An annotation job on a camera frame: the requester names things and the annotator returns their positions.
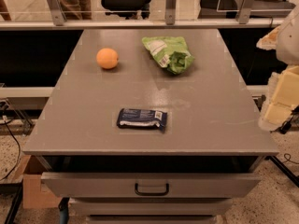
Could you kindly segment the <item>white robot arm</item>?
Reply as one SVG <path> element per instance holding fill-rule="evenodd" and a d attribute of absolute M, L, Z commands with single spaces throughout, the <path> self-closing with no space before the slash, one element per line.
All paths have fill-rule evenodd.
<path fill-rule="evenodd" d="M 273 72 L 268 79 L 259 126 L 265 131 L 280 127 L 299 106 L 299 6 L 284 22 L 260 38 L 256 47 L 276 51 L 277 59 L 287 64 L 280 74 Z"/>

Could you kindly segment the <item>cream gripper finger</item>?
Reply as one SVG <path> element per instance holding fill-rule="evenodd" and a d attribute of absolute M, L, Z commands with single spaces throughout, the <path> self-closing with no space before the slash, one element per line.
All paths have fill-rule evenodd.
<path fill-rule="evenodd" d="M 260 38 L 256 44 L 256 47 L 264 50 L 271 50 L 277 47 L 278 32 L 280 27 L 274 28 L 264 37 Z"/>
<path fill-rule="evenodd" d="M 273 73 L 268 80 L 258 124 L 262 130 L 279 128 L 299 106 L 299 66 L 289 65 L 280 74 Z"/>

